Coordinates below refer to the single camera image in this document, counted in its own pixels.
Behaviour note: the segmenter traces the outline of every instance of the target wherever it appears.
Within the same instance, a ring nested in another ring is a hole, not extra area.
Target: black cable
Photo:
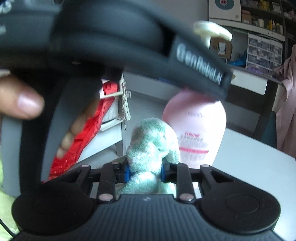
[[[7,233],[9,233],[12,237],[15,237],[15,234],[13,232],[11,232],[11,230],[5,225],[5,223],[3,223],[3,221],[1,219],[0,219],[0,224],[6,230]]]

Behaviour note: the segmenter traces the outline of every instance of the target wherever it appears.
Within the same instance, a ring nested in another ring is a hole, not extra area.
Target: white cabinet door
[[[241,22],[240,0],[209,0],[209,18]]]

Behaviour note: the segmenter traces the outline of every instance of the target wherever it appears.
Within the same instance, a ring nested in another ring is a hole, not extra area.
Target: box label
[[[218,54],[226,54],[226,43],[219,42]]]

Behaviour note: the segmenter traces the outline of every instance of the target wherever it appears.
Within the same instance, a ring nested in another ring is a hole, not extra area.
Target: gray floor
[[[130,144],[134,127],[139,124],[141,120],[146,118],[155,117],[161,119],[165,103],[159,103],[157,100],[132,93],[131,98],[128,99],[128,106],[131,113],[131,120],[126,122],[126,148],[128,148]],[[114,145],[79,162],[78,165],[89,164],[95,169],[115,158],[118,158],[118,156],[116,155]]]

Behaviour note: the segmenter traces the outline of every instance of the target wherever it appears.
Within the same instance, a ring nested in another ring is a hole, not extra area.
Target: ribbed gray surface
[[[171,195],[122,195],[101,205],[78,229],[53,237],[19,234],[14,241],[279,241],[268,231],[251,236],[228,234],[209,225],[193,205]]]

